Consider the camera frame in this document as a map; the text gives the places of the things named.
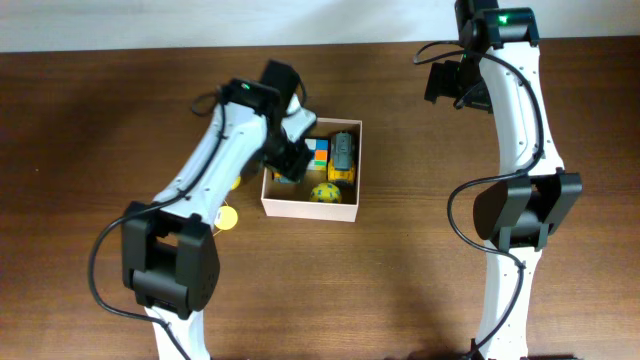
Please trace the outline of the yellow grey dump truck toy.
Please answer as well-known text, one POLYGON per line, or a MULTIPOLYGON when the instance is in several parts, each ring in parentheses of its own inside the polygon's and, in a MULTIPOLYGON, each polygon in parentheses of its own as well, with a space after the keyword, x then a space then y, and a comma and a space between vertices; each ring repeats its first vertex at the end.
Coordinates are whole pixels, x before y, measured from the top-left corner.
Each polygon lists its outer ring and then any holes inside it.
POLYGON ((292 180, 278 172, 273 172, 272 173, 272 180, 274 183, 278 183, 278 184, 298 184, 300 183, 300 180, 292 180))

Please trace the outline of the small colourful puzzle cube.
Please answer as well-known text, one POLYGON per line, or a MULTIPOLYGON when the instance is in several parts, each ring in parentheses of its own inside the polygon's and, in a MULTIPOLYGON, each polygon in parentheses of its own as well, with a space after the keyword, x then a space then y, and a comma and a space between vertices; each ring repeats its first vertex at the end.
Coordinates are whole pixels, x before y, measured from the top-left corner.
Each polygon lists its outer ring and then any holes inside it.
POLYGON ((329 141, 321 138, 306 138, 305 144, 312 152, 308 170, 326 171, 329 161, 329 141))

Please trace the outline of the pink cardboard box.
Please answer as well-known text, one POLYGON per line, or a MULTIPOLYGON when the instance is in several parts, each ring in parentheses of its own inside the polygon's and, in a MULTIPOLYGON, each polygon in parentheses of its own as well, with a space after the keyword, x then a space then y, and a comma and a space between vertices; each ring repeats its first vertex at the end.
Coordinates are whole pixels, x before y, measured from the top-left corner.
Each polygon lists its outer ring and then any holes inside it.
POLYGON ((267 216, 312 220, 355 222, 360 205, 361 148, 363 122, 361 120, 318 118, 316 126, 306 136, 329 139, 334 133, 351 133, 355 141, 355 184, 340 187, 340 203, 318 203, 309 200, 318 184, 325 182, 327 175, 308 170, 296 184, 281 184, 273 181, 273 172, 266 168, 262 175, 261 202, 267 216))

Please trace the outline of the yellow ball with blue letters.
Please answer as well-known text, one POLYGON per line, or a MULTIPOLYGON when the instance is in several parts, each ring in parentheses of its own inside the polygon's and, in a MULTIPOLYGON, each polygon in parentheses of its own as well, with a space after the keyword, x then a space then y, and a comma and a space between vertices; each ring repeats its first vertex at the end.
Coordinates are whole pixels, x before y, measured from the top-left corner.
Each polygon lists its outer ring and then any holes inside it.
POLYGON ((342 192, 337 185, 325 182, 311 190, 309 200, 318 203, 341 203, 342 192))

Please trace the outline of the yellow grey mixer truck toy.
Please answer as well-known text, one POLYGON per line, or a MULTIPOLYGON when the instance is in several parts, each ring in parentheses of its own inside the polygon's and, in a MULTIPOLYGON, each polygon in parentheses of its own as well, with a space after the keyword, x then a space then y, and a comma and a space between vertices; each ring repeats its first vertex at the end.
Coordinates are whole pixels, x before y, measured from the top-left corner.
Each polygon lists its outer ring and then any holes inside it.
POLYGON ((332 136, 328 163, 328 181, 338 185, 353 186, 356 177, 355 145, 348 132, 332 136))

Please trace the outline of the yellow wooden paddle drum toy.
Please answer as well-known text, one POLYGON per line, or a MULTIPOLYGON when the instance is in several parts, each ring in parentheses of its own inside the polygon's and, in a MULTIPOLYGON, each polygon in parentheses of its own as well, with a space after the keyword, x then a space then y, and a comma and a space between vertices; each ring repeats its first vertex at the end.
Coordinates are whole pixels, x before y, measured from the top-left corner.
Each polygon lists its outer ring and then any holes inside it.
POLYGON ((221 232, 233 229, 239 220, 238 213, 235 208, 229 205, 226 199, 219 207, 213 223, 213 235, 216 236, 221 232))

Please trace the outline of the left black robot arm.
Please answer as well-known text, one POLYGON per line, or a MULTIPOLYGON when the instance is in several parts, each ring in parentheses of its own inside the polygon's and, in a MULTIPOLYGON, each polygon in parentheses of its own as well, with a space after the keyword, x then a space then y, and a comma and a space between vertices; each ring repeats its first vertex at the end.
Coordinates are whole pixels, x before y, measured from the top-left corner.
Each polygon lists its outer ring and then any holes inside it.
POLYGON ((312 152, 303 137, 317 117, 296 92, 299 74, 275 60, 257 82, 233 79, 215 91, 199 145, 150 204, 133 202, 121 228, 122 276, 153 321, 163 359, 207 359, 203 310, 220 262, 213 228, 233 184, 252 166, 304 177, 312 152))

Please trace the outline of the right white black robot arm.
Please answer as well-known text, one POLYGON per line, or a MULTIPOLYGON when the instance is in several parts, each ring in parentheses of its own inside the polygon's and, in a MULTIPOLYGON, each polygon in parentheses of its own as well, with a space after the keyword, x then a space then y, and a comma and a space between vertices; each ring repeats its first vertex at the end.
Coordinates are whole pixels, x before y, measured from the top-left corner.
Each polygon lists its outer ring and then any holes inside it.
POLYGON ((495 0, 457 0, 457 51, 428 59, 425 99, 453 99, 491 113, 499 173, 458 186, 450 198, 478 185, 473 204, 479 237, 462 239, 486 255, 479 329, 468 359, 527 359, 527 319, 536 267, 549 237, 582 193, 566 171, 548 125, 540 84, 539 32, 532 9, 502 8, 495 0))

